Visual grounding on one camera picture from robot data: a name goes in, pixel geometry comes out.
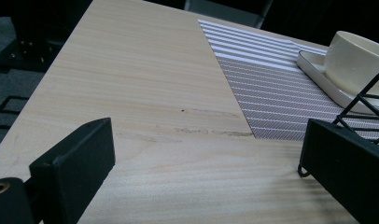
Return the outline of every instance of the striped placemat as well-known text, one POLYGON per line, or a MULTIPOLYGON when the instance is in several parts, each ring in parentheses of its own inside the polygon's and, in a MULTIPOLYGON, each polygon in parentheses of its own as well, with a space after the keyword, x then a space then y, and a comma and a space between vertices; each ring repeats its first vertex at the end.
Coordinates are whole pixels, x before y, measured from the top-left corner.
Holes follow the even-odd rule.
MULTIPOLYGON (((297 66, 300 50, 318 54, 325 50, 209 21, 199 23, 257 138, 301 141, 309 118, 332 122, 342 112, 297 66)), ((374 121, 356 122, 379 126, 374 121)))

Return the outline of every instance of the floor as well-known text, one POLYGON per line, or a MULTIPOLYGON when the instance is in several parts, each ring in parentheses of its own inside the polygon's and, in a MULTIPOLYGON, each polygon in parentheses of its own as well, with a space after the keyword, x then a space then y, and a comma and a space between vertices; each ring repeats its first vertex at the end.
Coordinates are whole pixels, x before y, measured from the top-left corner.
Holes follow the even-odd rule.
MULTIPOLYGON (((15 31, 10 18, 0 18, 0 51, 15 38, 15 31)), ((44 73, 11 69, 8 73, 0 73, 0 105, 8 96, 30 97, 44 73)), ((26 100, 11 99, 5 110, 21 111, 26 100)), ((17 115, 0 113, 0 127, 11 126, 17 115)), ((0 143, 8 129, 0 128, 0 143)))

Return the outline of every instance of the white plate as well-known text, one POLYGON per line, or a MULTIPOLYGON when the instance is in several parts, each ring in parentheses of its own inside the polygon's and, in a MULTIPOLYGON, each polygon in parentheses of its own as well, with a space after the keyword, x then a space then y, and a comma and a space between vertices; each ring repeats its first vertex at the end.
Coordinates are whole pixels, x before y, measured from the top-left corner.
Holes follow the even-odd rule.
MULTIPOLYGON (((329 96, 329 98, 331 98, 333 102, 345 108, 350 102, 352 102, 355 96, 339 89, 326 77, 324 57, 325 56, 321 54, 302 50, 298 56, 297 65, 323 92, 329 96)), ((379 109, 379 100, 368 99, 368 101, 379 109)), ((351 111, 362 114, 373 114, 373 112, 371 112, 371 110, 362 102, 358 102, 351 111)))

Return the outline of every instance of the wooden table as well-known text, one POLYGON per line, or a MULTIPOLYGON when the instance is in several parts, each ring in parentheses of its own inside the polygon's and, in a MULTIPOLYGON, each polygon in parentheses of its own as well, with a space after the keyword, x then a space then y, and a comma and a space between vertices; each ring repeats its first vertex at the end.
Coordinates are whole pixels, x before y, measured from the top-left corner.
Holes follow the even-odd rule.
POLYGON ((94 0, 2 142, 0 178, 26 180, 46 150, 110 117, 117 164, 80 223, 356 223, 299 178, 302 142, 251 134, 198 19, 275 35, 94 0))

